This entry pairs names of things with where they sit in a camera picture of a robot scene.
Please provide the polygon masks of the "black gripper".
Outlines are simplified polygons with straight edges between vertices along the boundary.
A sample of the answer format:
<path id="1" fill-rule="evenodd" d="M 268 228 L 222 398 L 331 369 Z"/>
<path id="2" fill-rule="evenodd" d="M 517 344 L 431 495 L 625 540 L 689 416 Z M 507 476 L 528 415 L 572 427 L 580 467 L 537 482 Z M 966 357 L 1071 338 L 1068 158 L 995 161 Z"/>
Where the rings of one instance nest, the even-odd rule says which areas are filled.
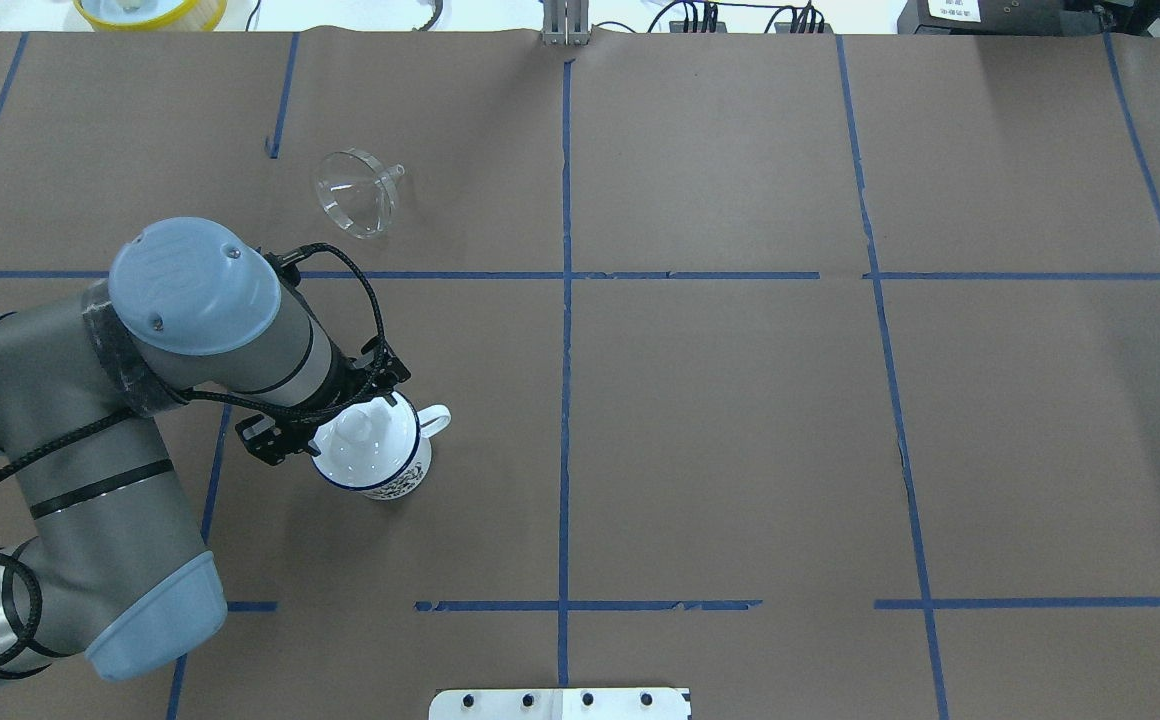
<path id="1" fill-rule="evenodd" d="M 339 406 L 387 397 L 409 381 L 411 372 L 391 346 L 370 340 L 361 357 L 347 357 L 336 343 L 314 340 L 291 378 L 282 386 L 255 397 L 278 407 L 237 423 L 237 436 L 248 454 L 271 466 L 291 454 L 320 454 L 314 448 L 318 429 L 336 419 Z"/>

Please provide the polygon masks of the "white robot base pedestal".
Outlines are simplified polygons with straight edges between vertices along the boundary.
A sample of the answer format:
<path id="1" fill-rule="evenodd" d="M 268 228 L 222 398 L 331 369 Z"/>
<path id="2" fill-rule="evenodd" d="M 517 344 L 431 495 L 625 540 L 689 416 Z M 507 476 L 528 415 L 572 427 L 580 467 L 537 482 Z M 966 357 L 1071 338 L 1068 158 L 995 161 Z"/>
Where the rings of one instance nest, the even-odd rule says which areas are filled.
<path id="1" fill-rule="evenodd" d="M 690 691 L 679 688 L 448 689 L 429 719 L 691 719 Z"/>

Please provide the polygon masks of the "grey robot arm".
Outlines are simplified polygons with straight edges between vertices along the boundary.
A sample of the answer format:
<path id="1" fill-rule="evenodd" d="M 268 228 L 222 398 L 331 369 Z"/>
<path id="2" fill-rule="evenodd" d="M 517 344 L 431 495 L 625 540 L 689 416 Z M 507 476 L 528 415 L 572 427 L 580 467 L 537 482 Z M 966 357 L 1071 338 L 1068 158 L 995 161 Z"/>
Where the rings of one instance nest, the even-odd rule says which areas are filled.
<path id="1" fill-rule="evenodd" d="M 407 381 L 370 301 L 357 357 L 298 291 L 300 261 L 224 225 L 176 217 L 124 243 L 77 294 L 0 315 L 0 483 L 16 478 L 36 536 L 0 548 L 0 685 L 82 655 L 124 682 L 200 647 L 229 614 L 222 579 L 155 415 L 251 410 L 235 430 L 277 465 L 316 430 Z"/>

